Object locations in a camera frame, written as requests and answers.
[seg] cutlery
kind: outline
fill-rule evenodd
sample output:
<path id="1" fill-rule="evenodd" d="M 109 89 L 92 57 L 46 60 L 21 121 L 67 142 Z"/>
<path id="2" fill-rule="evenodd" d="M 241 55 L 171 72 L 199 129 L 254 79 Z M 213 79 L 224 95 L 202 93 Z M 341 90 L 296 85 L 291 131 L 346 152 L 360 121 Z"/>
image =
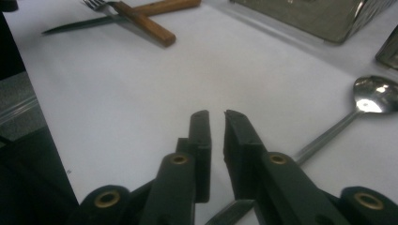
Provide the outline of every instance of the cutlery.
<path id="1" fill-rule="evenodd" d="M 135 23 L 141 29 L 146 31 L 150 36 L 156 39 L 163 46 L 168 47 L 176 42 L 176 36 L 166 28 L 150 20 L 142 13 L 128 13 L 129 6 L 124 2 L 106 2 L 103 0 L 84 0 L 85 4 L 95 11 L 101 10 L 104 6 L 114 8 L 121 16 L 125 17 L 132 23 Z"/>
<path id="2" fill-rule="evenodd" d="M 298 165 L 304 164 L 311 156 L 336 137 L 356 118 L 365 113 L 393 113 L 398 111 L 398 83 L 387 78 L 370 76 L 358 78 L 354 83 L 355 109 L 335 126 L 328 129 L 317 139 L 298 151 L 293 159 Z M 216 216 L 210 219 L 207 225 L 232 225 L 242 218 L 249 209 L 242 200 L 228 204 Z M 232 212 L 240 217 L 230 219 Z"/>
<path id="3" fill-rule="evenodd" d="M 142 5 L 139 7 L 128 7 L 125 12 L 134 16 L 138 13 L 144 14 L 146 16 L 159 15 L 166 12 L 177 11 L 185 8 L 194 8 L 198 7 L 201 3 L 201 0 L 169 0 L 169 1 L 160 1 L 155 3 L 150 3 L 146 5 Z M 97 19 L 92 19 L 88 21 L 82 22 L 74 22 L 70 24 L 61 25 L 55 27 L 53 29 L 44 31 L 43 35 L 50 35 L 64 31 L 71 31 L 76 29 L 88 28 L 96 25 L 102 25 L 106 23 L 113 23 L 118 21 L 125 21 L 125 19 L 119 14 L 105 16 Z"/>

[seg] stainless steel tray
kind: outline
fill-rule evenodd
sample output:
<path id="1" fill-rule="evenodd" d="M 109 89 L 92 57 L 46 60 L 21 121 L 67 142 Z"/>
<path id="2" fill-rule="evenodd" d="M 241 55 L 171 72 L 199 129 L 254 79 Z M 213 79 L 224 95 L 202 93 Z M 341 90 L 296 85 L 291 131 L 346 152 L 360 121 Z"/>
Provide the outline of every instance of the stainless steel tray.
<path id="1" fill-rule="evenodd" d="M 232 0 L 333 43 L 343 43 L 397 0 Z"/>
<path id="2" fill-rule="evenodd" d="M 392 31 L 380 51 L 375 56 L 377 62 L 398 70 L 398 26 Z"/>

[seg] metal container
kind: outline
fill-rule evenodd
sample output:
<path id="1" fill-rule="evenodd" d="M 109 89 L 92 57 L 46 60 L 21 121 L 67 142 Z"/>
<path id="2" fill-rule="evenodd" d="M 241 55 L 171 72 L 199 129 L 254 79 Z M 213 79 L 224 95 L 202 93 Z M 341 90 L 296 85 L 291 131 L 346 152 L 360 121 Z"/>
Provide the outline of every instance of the metal container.
<path id="1" fill-rule="evenodd" d="M 232 0 L 299 30 L 343 43 L 397 0 Z"/>

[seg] table surface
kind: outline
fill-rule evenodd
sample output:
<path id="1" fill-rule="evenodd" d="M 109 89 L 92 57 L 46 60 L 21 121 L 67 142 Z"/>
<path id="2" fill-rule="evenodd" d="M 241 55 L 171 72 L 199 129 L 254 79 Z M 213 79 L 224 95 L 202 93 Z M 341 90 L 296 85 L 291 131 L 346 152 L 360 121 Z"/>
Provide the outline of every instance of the table surface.
<path id="1" fill-rule="evenodd" d="M 127 0 L 131 6 L 149 0 Z M 43 36 L 102 16 L 64 0 L 19 1 L 5 13 L 78 201 L 113 184 L 134 190 L 188 137 L 191 114 L 208 110 L 211 196 L 205 224 L 233 200 L 223 162 L 224 112 L 246 114 L 268 151 L 294 155 L 354 108 L 352 86 L 370 74 L 398 21 L 395 4 L 344 45 L 324 43 L 228 1 L 151 17 L 176 34 L 163 48 L 127 22 Z M 363 186 L 398 203 L 398 114 L 365 114 L 302 168 L 339 196 Z M 255 224 L 250 213 L 239 224 Z"/>

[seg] fork tines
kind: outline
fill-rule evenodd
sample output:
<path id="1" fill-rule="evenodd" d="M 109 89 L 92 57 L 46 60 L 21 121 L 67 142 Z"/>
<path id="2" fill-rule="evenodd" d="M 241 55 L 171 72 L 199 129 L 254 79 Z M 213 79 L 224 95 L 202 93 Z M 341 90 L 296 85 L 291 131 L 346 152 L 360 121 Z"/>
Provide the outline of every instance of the fork tines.
<path id="1" fill-rule="evenodd" d="M 83 0 L 83 1 L 88 7 L 93 9 L 106 4 L 106 2 L 103 0 Z"/>

